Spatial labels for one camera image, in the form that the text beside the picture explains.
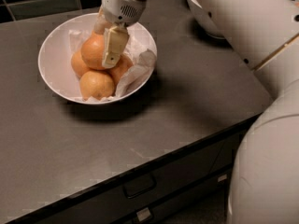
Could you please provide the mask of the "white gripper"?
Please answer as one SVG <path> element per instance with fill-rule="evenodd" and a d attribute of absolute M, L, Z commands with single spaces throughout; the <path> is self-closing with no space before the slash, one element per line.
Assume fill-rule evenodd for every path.
<path fill-rule="evenodd" d="M 104 35 L 102 66 L 110 69 L 116 66 L 129 40 L 126 27 L 139 21 L 147 0 L 102 0 L 93 31 Z"/>

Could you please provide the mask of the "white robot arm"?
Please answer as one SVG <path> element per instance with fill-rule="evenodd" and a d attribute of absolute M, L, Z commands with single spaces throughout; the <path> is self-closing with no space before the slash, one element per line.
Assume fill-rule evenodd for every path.
<path fill-rule="evenodd" d="M 267 119 L 277 83 L 251 73 L 226 41 L 205 35 L 184 0 L 149 0 L 143 20 L 157 33 L 158 76 L 139 94 L 102 110 L 107 152 L 97 166 L 98 179 L 137 175 L 166 161 L 168 171 L 159 176 L 157 189 L 133 200 L 142 206 L 190 175 L 207 175 L 226 161 L 239 169 L 285 150 L 274 147 L 274 135 L 265 133 L 250 154 L 257 135 L 251 132 L 233 153 L 212 151 L 199 157 L 200 165 L 184 164 L 181 151 L 193 158 L 192 149 L 210 143 L 220 129 L 253 115 Z"/>

